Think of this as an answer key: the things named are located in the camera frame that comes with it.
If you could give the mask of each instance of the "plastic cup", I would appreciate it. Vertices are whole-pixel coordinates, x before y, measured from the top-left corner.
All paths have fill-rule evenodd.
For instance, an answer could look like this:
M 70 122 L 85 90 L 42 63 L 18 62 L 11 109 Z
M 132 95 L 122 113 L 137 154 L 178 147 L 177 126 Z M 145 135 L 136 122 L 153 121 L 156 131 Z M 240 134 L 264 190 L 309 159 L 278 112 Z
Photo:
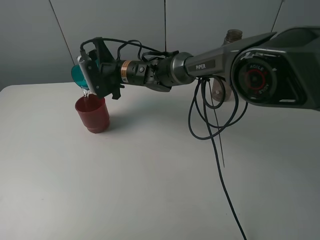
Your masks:
M 110 125 L 110 117 L 104 97 L 98 98 L 94 94 L 89 94 L 88 98 L 83 96 L 76 101 L 75 109 L 83 125 L 91 133 L 101 133 Z

